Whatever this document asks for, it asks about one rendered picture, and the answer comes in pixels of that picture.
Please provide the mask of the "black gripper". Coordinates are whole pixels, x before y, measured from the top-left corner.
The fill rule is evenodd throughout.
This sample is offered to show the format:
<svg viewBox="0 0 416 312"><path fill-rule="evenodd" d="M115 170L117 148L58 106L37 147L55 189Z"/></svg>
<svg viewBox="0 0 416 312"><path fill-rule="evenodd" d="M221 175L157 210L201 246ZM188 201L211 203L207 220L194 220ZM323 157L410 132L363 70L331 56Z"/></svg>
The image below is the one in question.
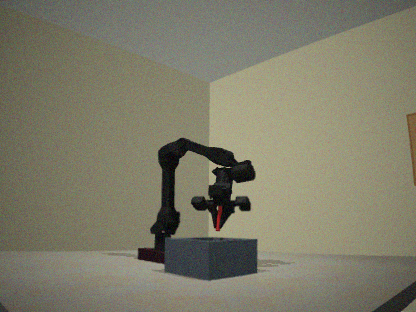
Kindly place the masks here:
<svg viewBox="0 0 416 312"><path fill-rule="evenodd" d="M216 185L225 185L225 183L230 183L228 181L219 180ZM231 194L232 194L232 184L231 184ZM191 200L191 204L197 211L206 211L208 210L211 213L213 225L216 229L217 224L217 207L222 206L222 215L220 218L219 228L221 229L232 213L235 213L235 207L239 207L242 211L251 210L251 202L248 197L236 197L235 201L231 200L231 194L228 194L228 200L224 197L213 196L213 200L206 200L204 196L194 196Z"/></svg>

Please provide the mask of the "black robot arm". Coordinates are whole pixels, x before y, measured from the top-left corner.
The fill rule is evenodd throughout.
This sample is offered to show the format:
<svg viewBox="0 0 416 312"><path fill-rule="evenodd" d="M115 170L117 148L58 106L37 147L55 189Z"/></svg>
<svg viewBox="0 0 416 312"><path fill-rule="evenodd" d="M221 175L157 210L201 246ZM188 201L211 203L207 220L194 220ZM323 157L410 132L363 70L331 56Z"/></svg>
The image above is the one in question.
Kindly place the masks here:
<svg viewBox="0 0 416 312"><path fill-rule="evenodd" d="M226 149L207 147L186 138L180 138L162 146L158 150L158 162L162 169L162 207L157 215L157 221L150 228L151 234L155 234L154 248L151 248L153 250L165 252L165 238L171 238L171 235L175 235L180 223L180 212L174 209L175 169L179 164L179 159L188 150L207 157L217 165L224 166L222 168L217 167L212 173L216 176L216 182L224 180L230 183L225 183L223 186L209 185L208 196L210 195L210 199L213 196L219 196L228 200L233 180L236 183L255 180L256 172L251 161L237 162L234 154ZM162 233L162 231L165 231L165 233Z"/></svg>

